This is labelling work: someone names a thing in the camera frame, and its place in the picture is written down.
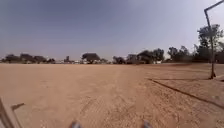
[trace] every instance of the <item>ground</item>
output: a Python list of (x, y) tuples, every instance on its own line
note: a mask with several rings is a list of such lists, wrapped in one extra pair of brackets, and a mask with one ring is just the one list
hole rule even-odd
[(0, 64), (0, 96), (23, 128), (223, 128), (224, 65)]

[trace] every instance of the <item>green tree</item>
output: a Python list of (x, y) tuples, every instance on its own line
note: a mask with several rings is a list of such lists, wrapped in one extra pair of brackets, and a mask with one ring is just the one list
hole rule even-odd
[(20, 62), (20, 58), (18, 56), (15, 56), (14, 54), (9, 54), (6, 55), (4, 61), (9, 63), (18, 63)]
[(125, 64), (126, 61), (123, 57), (117, 57), (117, 56), (114, 56), (113, 57), (113, 63), (114, 64)]
[(204, 26), (198, 30), (198, 39), (200, 45), (197, 52), (194, 55), (194, 61), (199, 62), (209, 62), (211, 58), (211, 43), (210, 35), (212, 35), (212, 40), (214, 43), (214, 50), (218, 48), (219, 39), (223, 37), (223, 30), (220, 30), (219, 24), (211, 25), (212, 32), (209, 32), (208, 26)]
[(144, 62), (145, 64), (151, 64), (153, 61), (155, 61), (154, 53), (148, 50), (140, 52), (137, 57), (139, 61)]
[(96, 53), (85, 53), (82, 55), (82, 59), (86, 59), (89, 64), (92, 64), (96, 60), (100, 60), (100, 57)]
[(154, 59), (156, 61), (162, 61), (164, 60), (164, 50), (158, 48), (158, 49), (155, 49), (153, 50), (153, 54), (154, 54)]
[(35, 62), (35, 59), (32, 55), (30, 54), (27, 54), (27, 53), (21, 53), (20, 54), (20, 59), (23, 63), (34, 63)]
[(45, 63), (47, 62), (47, 59), (43, 56), (34, 56), (33, 57), (36, 63)]

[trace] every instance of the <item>dirt ground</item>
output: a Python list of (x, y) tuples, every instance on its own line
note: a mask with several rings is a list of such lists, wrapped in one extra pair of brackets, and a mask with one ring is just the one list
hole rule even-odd
[(208, 76), (207, 64), (0, 64), (0, 96), (25, 104), (23, 128), (224, 128), (224, 82)]

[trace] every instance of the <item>sandy field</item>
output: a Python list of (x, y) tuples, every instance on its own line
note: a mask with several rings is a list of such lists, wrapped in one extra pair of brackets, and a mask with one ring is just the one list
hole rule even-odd
[(224, 65), (0, 64), (0, 97), (23, 128), (224, 128)]

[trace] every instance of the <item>bare ground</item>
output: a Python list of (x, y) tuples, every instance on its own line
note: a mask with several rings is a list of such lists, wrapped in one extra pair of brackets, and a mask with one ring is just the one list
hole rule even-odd
[[(217, 65), (222, 77), (224, 65)], [(200, 65), (0, 65), (0, 96), (24, 128), (223, 128), (224, 83)]]

